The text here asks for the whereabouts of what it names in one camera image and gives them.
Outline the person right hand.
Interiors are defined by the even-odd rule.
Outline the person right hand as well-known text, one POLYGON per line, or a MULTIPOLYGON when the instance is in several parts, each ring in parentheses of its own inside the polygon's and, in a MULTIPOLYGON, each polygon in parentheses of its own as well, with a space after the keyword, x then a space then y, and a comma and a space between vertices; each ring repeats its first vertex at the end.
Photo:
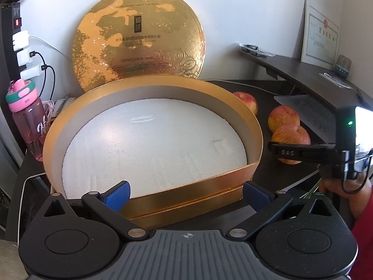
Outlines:
POLYGON ((365 179, 365 173, 358 173, 357 179, 342 183, 339 179, 321 179, 319 191, 330 191, 348 200, 350 212, 358 220, 368 206, 372 196, 372 183, 365 179))

